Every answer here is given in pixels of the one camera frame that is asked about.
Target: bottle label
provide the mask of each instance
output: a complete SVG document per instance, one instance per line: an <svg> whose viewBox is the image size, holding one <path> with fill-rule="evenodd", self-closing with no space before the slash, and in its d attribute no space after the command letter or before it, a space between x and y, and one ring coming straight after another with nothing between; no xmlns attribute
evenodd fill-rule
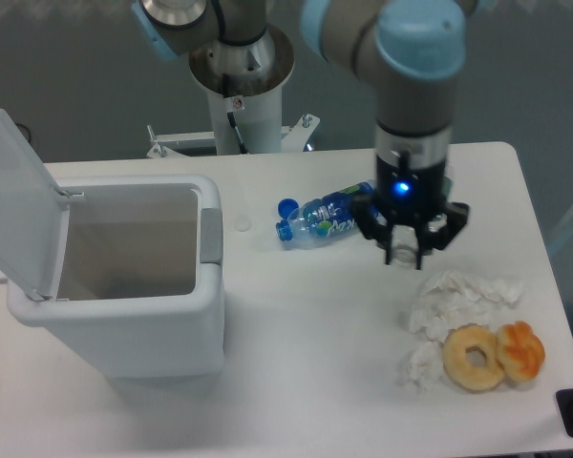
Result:
<svg viewBox="0 0 573 458"><path fill-rule="evenodd" d="M325 220L316 225L316 234L319 237L330 237L332 234L346 232L354 227L356 227L356 221L354 218L346 219L341 222L337 219Z"/></svg>

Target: donut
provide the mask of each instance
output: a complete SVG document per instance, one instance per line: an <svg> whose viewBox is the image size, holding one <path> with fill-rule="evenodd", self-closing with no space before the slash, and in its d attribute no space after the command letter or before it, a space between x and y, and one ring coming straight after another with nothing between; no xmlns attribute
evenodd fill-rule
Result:
<svg viewBox="0 0 573 458"><path fill-rule="evenodd" d="M510 379L528 382L539 374L545 349L528 323L515 322L497 331L497 359Z"/></svg>
<svg viewBox="0 0 573 458"><path fill-rule="evenodd" d="M497 361L497 337L481 326L461 327L448 336L443 345L443 365L450 378L472 391L484 391L500 384L505 373ZM486 364L473 365L467 352L479 350Z"/></svg>

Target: metal bracket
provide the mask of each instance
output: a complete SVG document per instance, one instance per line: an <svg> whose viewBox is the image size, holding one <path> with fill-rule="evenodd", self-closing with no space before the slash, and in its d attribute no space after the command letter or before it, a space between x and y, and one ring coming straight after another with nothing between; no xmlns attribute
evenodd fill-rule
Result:
<svg viewBox="0 0 573 458"><path fill-rule="evenodd" d="M314 147L310 141L320 122L319 117L313 114L304 114L293 127L283 126L281 131L283 153L313 151ZM174 150L193 151L215 146L213 132L155 135L151 125L147 126L147 130L151 140L151 150L146 156L152 159L184 156Z"/></svg>

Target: blue bottle cap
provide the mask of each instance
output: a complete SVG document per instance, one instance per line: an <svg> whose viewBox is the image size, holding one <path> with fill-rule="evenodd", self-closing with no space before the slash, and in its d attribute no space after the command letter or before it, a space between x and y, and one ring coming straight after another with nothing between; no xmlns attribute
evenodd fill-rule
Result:
<svg viewBox="0 0 573 458"><path fill-rule="evenodd" d="M278 239L281 241L293 239L293 232L290 230L290 224L288 224L286 219L276 223L276 232L278 233Z"/></svg>
<svg viewBox="0 0 573 458"><path fill-rule="evenodd" d="M293 213L293 210L297 208L299 208L297 200L292 198L283 198L278 203L278 215L280 215L281 218L287 219L290 214Z"/></svg>

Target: orange pastry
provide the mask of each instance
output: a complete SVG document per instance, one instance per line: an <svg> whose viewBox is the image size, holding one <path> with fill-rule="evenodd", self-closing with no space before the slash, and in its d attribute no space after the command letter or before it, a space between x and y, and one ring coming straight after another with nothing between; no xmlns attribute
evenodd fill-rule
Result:
<svg viewBox="0 0 573 458"><path fill-rule="evenodd" d="M537 377L545 349L528 323L515 322L497 331L497 359L510 379L528 382Z"/></svg>

